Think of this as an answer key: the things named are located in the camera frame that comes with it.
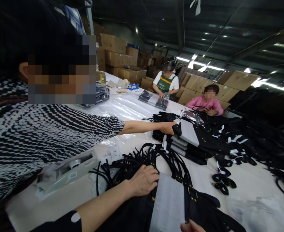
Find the ceiling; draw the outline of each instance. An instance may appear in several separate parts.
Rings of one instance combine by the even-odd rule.
[[[138,28],[150,45],[284,75],[284,0],[93,0],[94,17]]]

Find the pink shirt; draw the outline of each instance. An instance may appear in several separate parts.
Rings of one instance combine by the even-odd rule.
[[[220,106],[219,100],[216,98],[212,98],[211,101],[205,102],[203,100],[203,96],[198,96],[193,98],[189,103],[186,104],[188,108],[194,108],[195,106],[203,106],[208,109],[216,110],[218,112],[217,115],[222,115],[224,113],[222,107]]]

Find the white shirt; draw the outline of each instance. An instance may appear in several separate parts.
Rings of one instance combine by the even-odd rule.
[[[153,81],[153,83],[154,83],[155,85],[158,84],[161,75],[162,75],[162,71],[160,71],[160,72],[157,74],[155,80]],[[179,89],[178,77],[177,77],[176,75],[172,74],[172,76],[169,77],[169,79],[172,79],[173,77],[174,77],[174,79],[173,79],[172,82],[171,82],[171,85],[170,85],[169,90]]]

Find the black and white patterned top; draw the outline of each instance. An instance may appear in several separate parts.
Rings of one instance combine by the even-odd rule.
[[[0,96],[27,96],[27,87],[0,77]],[[123,128],[116,117],[63,105],[21,102],[0,107],[0,201],[35,171],[80,154]]]

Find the hand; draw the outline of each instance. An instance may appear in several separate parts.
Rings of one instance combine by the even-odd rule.
[[[209,111],[208,108],[200,108],[200,109],[199,109],[199,112],[208,112],[208,111]]]
[[[197,225],[194,221],[189,220],[189,224],[181,224],[182,232],[206,232],[201,226]]]
[[[158,94],[159,94],[160,98],[165,98],[165,94],[162,91],[160,93],[158,93]]]
[[[207,112],[207,114],[208,114],[208,116],[214,116],[214,115],[217,114],[217,111],[216,111],[216,110],[209,110],[209,111]]]
[[[158,171],[152,165],[142,165],[129,180],[133,190],[133,196],[139,197],[148,195],[157,186],[156,180],[159,180]]]
[[[176,122],[160,122],[162,123],[162,128],[160,131],[164,134],[171,134],[174,135],[172,126],[176,124]]]

